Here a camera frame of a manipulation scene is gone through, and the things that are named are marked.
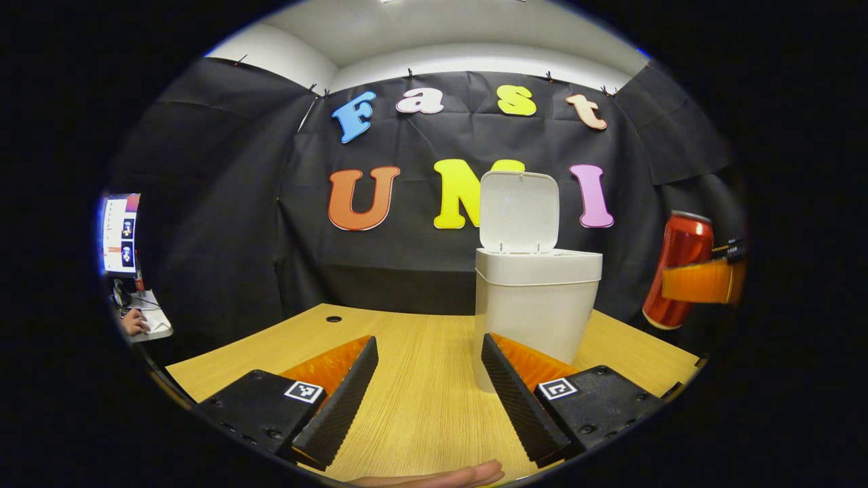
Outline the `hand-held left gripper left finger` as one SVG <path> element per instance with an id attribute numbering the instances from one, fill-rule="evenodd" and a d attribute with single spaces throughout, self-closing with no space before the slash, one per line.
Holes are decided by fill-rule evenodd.
<path id="1" fill-rule="evenodd" d="M 199 402 L 198 414 L 258 450 L 325 470 L 377 366 L 377 340 L 365 335 L 280 374 L 251 370 Z"/>

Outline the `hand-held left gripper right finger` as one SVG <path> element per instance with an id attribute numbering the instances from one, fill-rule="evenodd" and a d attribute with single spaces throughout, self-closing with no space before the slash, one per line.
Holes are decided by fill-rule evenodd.
<path id="1" fill-rule="evenodd" d="M 665 404 L 607 365 L 580 371 L 496 333 L 484 334 L 481 364 L 540 468 L 611 441 Z"/>

